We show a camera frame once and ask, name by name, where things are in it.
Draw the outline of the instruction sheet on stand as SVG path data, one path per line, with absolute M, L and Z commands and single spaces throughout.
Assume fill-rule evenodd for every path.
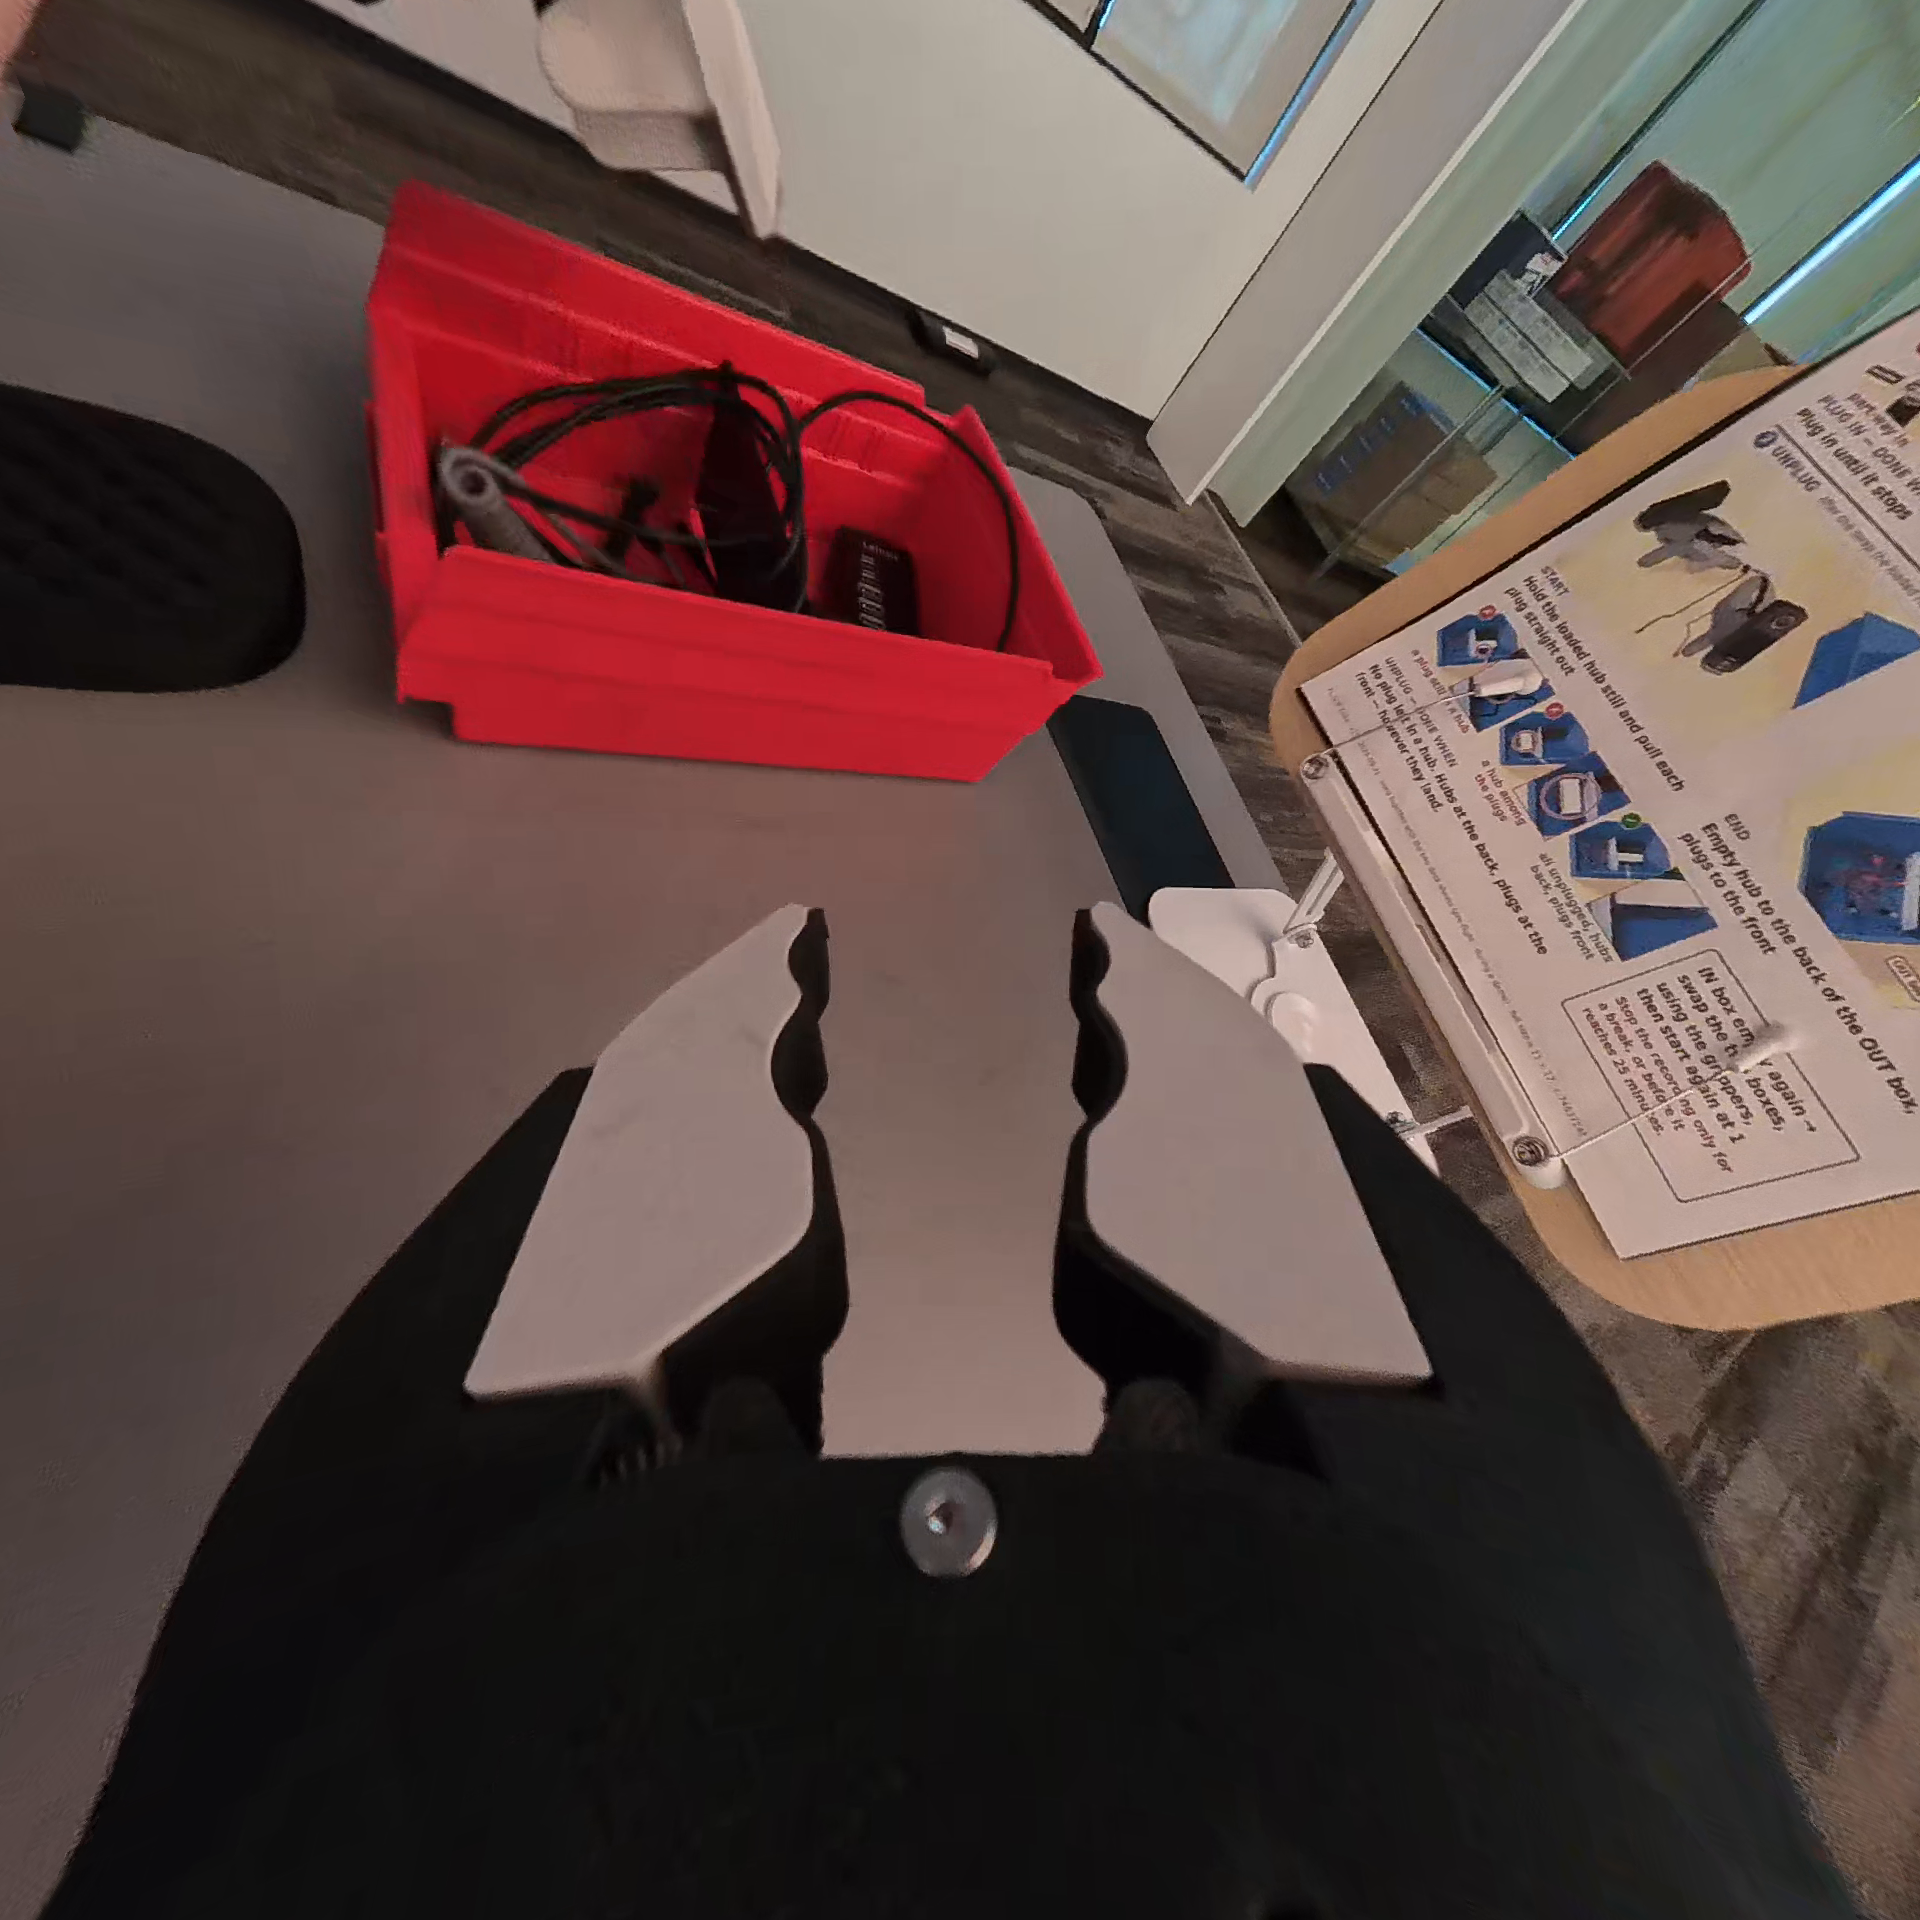
M 1544 479 L 1520 502 L 1371 591 L 1309 634 L 1283 670 L 1269 708 L 1276 756 L 1302 789 L 1318 841 L 1355 886 L 1428 1038 L 1462 1085 L 1544 1246 L 1572 1280 L 1608 1302 L 1678 1327 L 1758 1330 L 1827 1313 L 1872 1312 L 1915 1297 L 1915 1196 L 1890 1196 L 1821 1217 L 1776 1223 L 1636 1258 L 1621 1258 L 1588 1202 L 1524 1165 L 1513 1142 L 1541 1133 L 1520 1084 L 1498 1055 L 1492 1031 L 1443 953 L 1403 870 L 1364 818 L 1349 778 L 1328 759 L 1306 685 L 1364 646 L 1438 610 L 1550 538 L 1569 521 L 1666 465 L 1794 384 L 1808 368 L 1770 365 L 1725 375 L 1660 399 L 1593 450 Z

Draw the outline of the black quilted wrist rest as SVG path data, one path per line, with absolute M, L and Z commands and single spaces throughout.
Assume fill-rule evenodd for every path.
M 251 465 L 166 423 L 3 388 L 5 685 L 242 685 L 305 624 L 298 522 Z

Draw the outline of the printed instruction sheet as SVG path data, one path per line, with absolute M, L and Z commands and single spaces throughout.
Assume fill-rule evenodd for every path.
M 1618 1256 L 1915 1191 L 1915 314 L 1302 685 Z

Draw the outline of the black usb hub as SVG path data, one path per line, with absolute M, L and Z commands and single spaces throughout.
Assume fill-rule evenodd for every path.
M 913 554 L 873 532 L 841 526 L 832 532 L 819 617 L 860 626 L 864 632 L 921 638 L 921 586 Z

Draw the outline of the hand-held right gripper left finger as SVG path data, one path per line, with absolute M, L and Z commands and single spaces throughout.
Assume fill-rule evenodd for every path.
M 612 1390 L 691 1439 L 761 1385 L 808 1452 L 849 1320 L 817 1111 L 828 920 L 781 904 L 684 974 L 590 1066 L 478 1338 L 476 1400 Z

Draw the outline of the red storage bin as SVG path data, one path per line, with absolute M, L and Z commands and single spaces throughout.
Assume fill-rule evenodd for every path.
M 428 182 L 369 382 L 396 690 L 458 738 L 974 781 L 1099 676 L 977 410 Z M 841 526 L 921 638 L 813 610 Z

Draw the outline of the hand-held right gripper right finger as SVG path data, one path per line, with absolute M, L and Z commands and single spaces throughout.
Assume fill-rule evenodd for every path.
M 1420 1394 L 1412 1326 L 1309 1069 L 1116 902 L 1072 926 L 1053 1320 L 1104 1452 L 1290 1452 L 1297 1385 Z

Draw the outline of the red crate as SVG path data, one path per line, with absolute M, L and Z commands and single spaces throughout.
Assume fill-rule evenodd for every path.
M 1722 202 L 1652 159 L 1581 233 L 1548 294 L 1626 368 L 1750 266 Z

